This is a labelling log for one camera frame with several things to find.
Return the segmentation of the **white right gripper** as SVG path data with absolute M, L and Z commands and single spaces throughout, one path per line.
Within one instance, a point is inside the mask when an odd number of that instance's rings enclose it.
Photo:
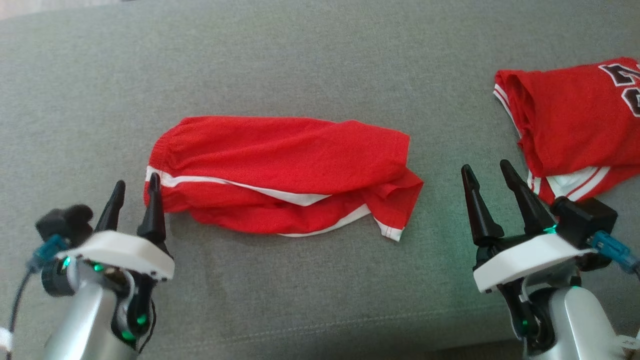
M 555 219 L 537 194 L 515 171 L 510 161 L 502 159 L 499 166 L 505 184 L 518 203 L 524 233 L 537 236 L 501 251 L 475 269 L 473 278 L 478 291 L 494 291 L 498 289 L 498 285 L 505 285 L 519 278 L 546 271 L 567 260 L 597 252 L 591 247 L 576 248 L 558 234 L 542 234 L 555 227 Z M 469 164 L 461 167 L 461 178 L 472 241 L 477 247 L 491 246 L 505 235 L 505 231 L 494 221 L 480 193 L 480 183 Z

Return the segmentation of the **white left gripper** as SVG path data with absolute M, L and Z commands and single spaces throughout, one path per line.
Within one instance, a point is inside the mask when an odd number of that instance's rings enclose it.
M 147 182 L 146 210 L 137 227 L 137 235 L 116 231 L 125 193 L 125 181 L 118 180 L 94 228 L 96 234 L 81 246 L 60 251 L 55 257 L 82 258 L 144 274 L 155 281 L 173 280 L 175 262 L 158 248 L 166 246 L 167 236 L 160 174 L 151 173 Z

